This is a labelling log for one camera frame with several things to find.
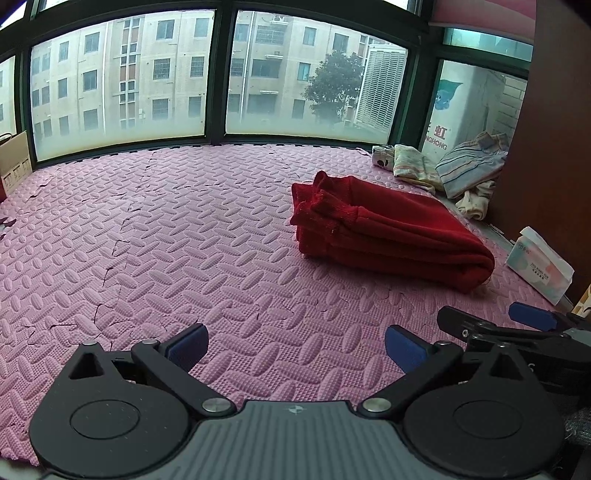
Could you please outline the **small patterned cloth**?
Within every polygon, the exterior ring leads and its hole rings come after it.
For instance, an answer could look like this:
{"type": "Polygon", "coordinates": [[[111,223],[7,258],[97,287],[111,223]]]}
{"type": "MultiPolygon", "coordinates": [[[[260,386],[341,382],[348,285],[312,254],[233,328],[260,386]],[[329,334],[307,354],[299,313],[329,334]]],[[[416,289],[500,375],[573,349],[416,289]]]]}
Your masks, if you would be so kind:
{"type": "Polygon", "coordinates": [[[394,171],[394,146],[374,146],[372,148],[372,162],[375,166],[393,172],[394,171]]]}

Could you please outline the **red embroidered pants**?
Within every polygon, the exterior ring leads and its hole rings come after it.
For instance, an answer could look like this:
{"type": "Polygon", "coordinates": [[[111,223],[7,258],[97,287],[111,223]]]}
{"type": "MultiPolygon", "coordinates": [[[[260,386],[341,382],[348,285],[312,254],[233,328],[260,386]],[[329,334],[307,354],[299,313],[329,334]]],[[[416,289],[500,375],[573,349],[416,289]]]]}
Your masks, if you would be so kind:
{"type": "Polygon", "coordinates": [[[492,275],[493,253],[440,201],[324,171],[291,185],[301,253],[470,292],[492,275]]]}

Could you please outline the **striped folded cloth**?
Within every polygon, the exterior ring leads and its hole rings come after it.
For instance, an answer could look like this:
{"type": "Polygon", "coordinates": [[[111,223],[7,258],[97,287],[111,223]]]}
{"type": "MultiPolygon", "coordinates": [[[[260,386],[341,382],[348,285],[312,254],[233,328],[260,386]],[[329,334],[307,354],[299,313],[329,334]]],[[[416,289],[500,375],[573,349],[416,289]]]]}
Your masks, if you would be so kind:
{"type": "Polygon", "coordinates": [[[508,152],[509,139],[505,133],[482,132],[454,147],[435,167],[447,198],[460,197],[477,185],[496,179],[508,152]]]}

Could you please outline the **tissue pack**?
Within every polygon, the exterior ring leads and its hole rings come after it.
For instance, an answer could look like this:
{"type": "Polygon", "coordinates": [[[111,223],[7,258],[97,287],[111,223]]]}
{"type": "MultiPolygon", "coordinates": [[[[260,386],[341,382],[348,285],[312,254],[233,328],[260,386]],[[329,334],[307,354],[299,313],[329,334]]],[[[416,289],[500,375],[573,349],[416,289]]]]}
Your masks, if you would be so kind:
{"type": "Polygon", "coordinates": [[[532,227],[520,232],[505,264],[556,306],[570,287],[573,267],[532,227]]]}

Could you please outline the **pink foam floor mat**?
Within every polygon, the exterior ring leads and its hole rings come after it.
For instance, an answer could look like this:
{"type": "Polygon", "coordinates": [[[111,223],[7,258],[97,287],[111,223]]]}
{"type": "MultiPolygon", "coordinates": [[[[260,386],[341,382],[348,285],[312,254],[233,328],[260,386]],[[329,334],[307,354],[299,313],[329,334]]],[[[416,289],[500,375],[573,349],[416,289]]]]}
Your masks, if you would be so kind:
{"type": "Polygon", "coordinates": [[[211,335],[192,371],[235,402],[359,403],[400,375],[384,334],[434,340],[451,305],[508,325],[545,299],[494,247],[468,295],[301,255],[290,188],[324,171],[403,191],[362,151],[225,145],[44,168],[1,205],[1,455],[35,462],[32,415],[76,347],[126,350],[194,323],[211,335]]]}

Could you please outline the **brown cardboard box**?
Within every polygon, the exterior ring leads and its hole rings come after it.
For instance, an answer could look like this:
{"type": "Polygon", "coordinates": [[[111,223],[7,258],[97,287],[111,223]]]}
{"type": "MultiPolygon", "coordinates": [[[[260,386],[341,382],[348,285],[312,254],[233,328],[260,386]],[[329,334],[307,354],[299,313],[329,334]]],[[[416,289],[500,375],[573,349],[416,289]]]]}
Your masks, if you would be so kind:
{"type": "Polygon", "coordinates": [[[0,202],[3,202],[32,173],[26,131],[1,135],[0,171],[0,202]]]}

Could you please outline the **cream floral folded cloth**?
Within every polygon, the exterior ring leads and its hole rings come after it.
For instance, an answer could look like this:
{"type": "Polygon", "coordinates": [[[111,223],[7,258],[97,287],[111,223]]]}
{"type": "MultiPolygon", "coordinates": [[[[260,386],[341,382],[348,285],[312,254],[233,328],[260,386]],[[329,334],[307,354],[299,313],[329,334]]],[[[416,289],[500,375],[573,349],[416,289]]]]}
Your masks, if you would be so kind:
{"type": "Polygon", "coordinates": [[[436,162],[412,146],[394,146],[394,176],[432,194],[444,191],[436,165],[436,162]]]}

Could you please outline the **beige crumpled cloth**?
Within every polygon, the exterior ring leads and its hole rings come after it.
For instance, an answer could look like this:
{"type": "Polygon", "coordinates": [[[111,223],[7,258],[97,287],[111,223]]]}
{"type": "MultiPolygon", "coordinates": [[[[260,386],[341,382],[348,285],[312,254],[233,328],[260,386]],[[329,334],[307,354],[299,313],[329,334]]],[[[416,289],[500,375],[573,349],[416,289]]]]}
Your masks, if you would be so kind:
{"type": "Polygon", "coordinates": [[[456,203],[457,209],[465,218],[475,221],[484,220],[495,186],[496,182],[489,180],[467,190],[464,196],[456,203]]]}

